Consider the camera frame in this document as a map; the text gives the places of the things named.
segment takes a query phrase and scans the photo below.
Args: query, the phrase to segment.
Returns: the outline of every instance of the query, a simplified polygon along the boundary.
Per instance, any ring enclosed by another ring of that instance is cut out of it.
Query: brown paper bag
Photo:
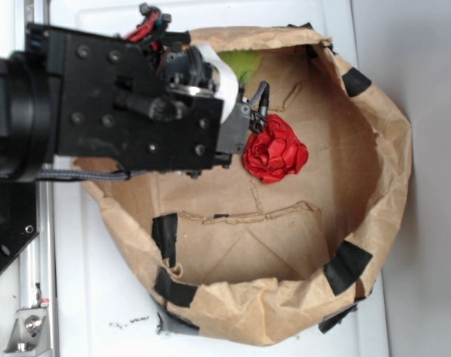
[[[274,344],[371,293],[403,216],[410,125],[313,30],[192,37],[215,51],[260,51],[246,96],[270,83],[270,112],[307,145],[308,163],[268,185],[236,156],[230,169],[197,180],[151,173],[84,186],[129,267],[170,314],[200,335]],[[76,165],[115,170],[108,160]]]

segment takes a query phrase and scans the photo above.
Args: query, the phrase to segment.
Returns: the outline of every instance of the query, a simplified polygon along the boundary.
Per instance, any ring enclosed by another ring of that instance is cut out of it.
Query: black metal bracket
[[[0,275],[38,234],[36,183],[0,182]]]

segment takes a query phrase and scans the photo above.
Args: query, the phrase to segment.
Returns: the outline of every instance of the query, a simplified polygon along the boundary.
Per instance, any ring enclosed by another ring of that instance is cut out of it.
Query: screw
[[[29,332],[31,337],[35,337],[38,335],[40,331],[40,327],[42,326],[42,321],[38,316],[30,316],[27,320],[25,320],[25,329]]]
[[[28,348],[28,343],[27,342],[19,342],[17,344],[17,350],[19,352],[25,352],[25,351],[27,351],[27,348]]]
[[[205,152],[205,147],[202,144],[196,145],[196,147],[194,147],[194,152],[196,153],[196,155],[198,156],[203,156],[204,152]]]
[[[199,119],[199,127],[201,129],[207,129],[209,126],[209,120],[206,118]]]
[[[172,62],[176,59],[176,54],[173,52],[170,52],[166,55],[166,62]]]
[[[83,116],[82,113],[76,112],[71,115],[70,121],[74,125],[80,125],[85,121],[85,117]]]
[[[106,128],[111,128],[113,126],[113,117],[111,115],[104,115],[101,118],[101,124]]]
[[[77,48],[77,55],[79,58],[84,60],[90,55],[90,47],[87,45],[81,45]]]
[[[158,151],[158,144],[151,143],[148,145],[148,151],[152,154],[154,154],[156,151]]]
[[[237,145],[235,145],[235,146],[234,146],[234,151],[235,151],[237,154],[240,154],[240,153],[243,151],[243,145],[242,145],[242,144],[237,144]]]
[[[242,112],[242,114],[244,115],[249,115],[250,114],[250,106],[247,104],[244,104],[242,106],[242,108],[240,108],[240,111]]]
[[[120,59],[121,59],[120,52],[118,52],[118,51],[111,51],[108,54],[108,59],[113,64],[120,62]]]

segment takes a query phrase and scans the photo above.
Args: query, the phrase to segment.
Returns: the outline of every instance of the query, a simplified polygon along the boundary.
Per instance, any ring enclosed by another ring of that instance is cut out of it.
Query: black tape
[[[169,259],[169,266],[176,265],[176,239],[178,234],[178,215],[176,213],[153,219],[152,236],[163,259]]]
[[[320,329],[322,334],[327,333],[332,328],[334,328],[337,324],[340,324],[343,321],[343,319],[346,316],[348,316],[348,314],[350,312],[357,311],[358,310],[357,304],[358,303],[355,303],[351,307],[348,307],[347,309],[339,312],[338,314],[331,315],[330,317],[325,318],[325,320],[321,324],[318,325],[318,328]]]
[[[297,26],[297,25],[292,25],[292,24],[288,24],[287,26],[288,28],[307,28],[309,30],[313,29],[312,24],[310,24],[309,22],[307,22],[306,24],[302,25],[302,26]]]
[[[335,296],[348,290],[364,272],[373,254],[344,241],[330,262],[324,266],[324,275]]]
[[[371,86],[371,80],[354,67],[343,75],[343,82],[349,97],[356,97]]]
[[[199,327],[190,321],[171,314],[164,306],[156,303],[161,318],[161,329],[172,333],[180,333],[182,335],[198,336]]]
[[[197,286],[186,285],[173,281],[166,269],[159,269],[154,289],[164,299],[180,307],[189,307],[194,299]]]

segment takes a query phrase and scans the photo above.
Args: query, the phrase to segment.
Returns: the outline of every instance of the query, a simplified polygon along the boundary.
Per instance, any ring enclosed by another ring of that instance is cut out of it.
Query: white surface
[[[383,273],[391,354],[451,356],[451,1],[353,3],[359,66],[413,126],[409,203]]]
[[[56,0],[51,23],[111,36],[125,34],[142,17],[140,0]],[[173,15],[169,30],[217,26],[287,26],[310,22],[319,33],[333,35],[335,51],[356,65],[353,19],[349,0],[156,0]]]
[[[0,1],[0,57],[6,57],[15,47],[14,1]],[[19,308],[19,261],[0,277],[0,355],[7,346],[16,311]]]
[[[356,65],[348,1],[155,4],[172,13],[171,30],[311,22],[322,33],[331,34],[334,30],[335,49]],[[55,25],[110,35],[126,33],[140,20],[136,1],[54,1],[51,10]],[[60,166],[68,167],[68,162],[62,160]],[[373,295],[359,305],[358,313],[349,315],[326,335],[313,327],[267,348],[184,335],[157,335],[156,306],[116,249],[96,203],[78,184],[55,184],[54,195],[60,348],[64,356],[388,356],[380,279]],[[131,322],[146,317],[145,321]]]

